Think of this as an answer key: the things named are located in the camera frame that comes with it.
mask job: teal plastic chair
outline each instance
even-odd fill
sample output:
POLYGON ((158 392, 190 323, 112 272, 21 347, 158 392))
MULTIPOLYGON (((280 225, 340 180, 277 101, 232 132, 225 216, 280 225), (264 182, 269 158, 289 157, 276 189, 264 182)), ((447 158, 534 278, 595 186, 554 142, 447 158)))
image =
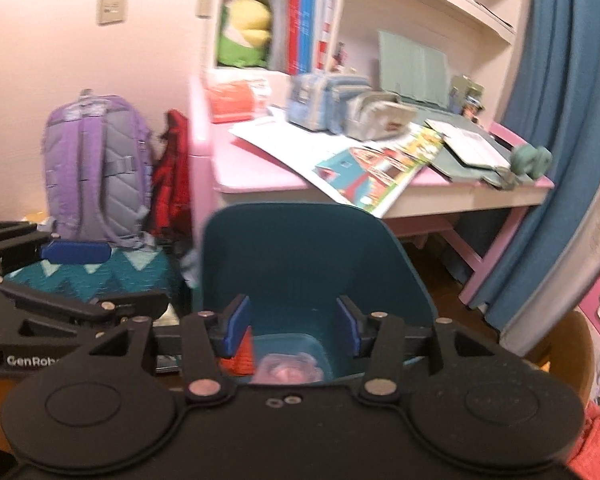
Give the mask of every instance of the teal plastic chair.
POLYGON ((325 380, 365 365, 337 345, 341 294, 364 314, 381 310, 416 326, 436 318, 400 242, 382 221, 341 204, 245 203, 211 217, 202 247, 204 308, 219 312, 237 294, 251 298, 256 360, 307 352, 325 380))

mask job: pink item in container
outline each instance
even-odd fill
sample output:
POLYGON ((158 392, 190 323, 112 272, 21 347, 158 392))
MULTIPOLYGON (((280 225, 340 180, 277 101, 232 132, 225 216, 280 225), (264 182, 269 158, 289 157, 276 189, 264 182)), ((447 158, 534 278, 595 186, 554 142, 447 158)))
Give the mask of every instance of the pink item in container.
POLYGON ((251 384, 306 384, 324 379, 316 360, 304 352, 298 355, 267 354, 258 363, 251 384))

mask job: desk leg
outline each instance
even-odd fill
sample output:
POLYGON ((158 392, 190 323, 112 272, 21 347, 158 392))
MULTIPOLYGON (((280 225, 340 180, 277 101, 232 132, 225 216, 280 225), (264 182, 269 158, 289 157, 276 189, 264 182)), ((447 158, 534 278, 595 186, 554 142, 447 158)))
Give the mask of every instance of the desk leg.
POLYGON ((462 289, 462 292, 458 296, 460 301, 464 304, 468 304, 475 296, 475 293, 478 292, 478 288, 484 283, 484 280, 487 279, 487 276, 493 270, 493 267, 498 263, 502 253, 506 250, 511 242, 513 235, 516 234, 520 223, 523 221, 526 212, 528 211, 528 206, 522 207, 514 207, 511 209, 509 216, 507 216, 504 225, 500 229, 500 232, 495 237, 495 240, 489 247, 489 250, 481 259, 480 263, 477 265, 471 265, 472 269, 475 271, 466 285, 462 289))

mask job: desk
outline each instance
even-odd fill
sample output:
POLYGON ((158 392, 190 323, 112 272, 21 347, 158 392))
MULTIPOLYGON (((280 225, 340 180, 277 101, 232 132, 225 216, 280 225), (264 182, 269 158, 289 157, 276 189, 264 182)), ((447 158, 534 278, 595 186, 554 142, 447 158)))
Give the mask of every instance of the desk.
MULTIPOLYGON (((194 236, 202 240, 206 219, 219 208, 240 202, 332 202, 277 159, 229 133, 232 124, 211 124, 202 86, 191 86, 190 174, 194 236)), ((525 141, 499 124, 490 132, 512 146, 525 141)), ((511 191, 481 183, 451 183, 423 168, 384 216, 399 237, 439 233, 474 270, 460 300, 467 304, 498 262, 529 206, 541 204, 554 184, 542 177, 511 191), (449 215, 464 211, 512 208, 484 257, 454 231, 449 215)))

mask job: purple backpack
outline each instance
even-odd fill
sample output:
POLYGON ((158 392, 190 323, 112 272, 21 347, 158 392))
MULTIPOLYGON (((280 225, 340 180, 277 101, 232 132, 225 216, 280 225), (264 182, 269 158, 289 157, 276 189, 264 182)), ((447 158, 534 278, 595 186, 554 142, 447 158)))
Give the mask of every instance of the purple backpack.
POLYGON ((83 90, 46 122, 46 198, 67 240, 142 247, 151 205, 149 129, 128 102, 83 90))

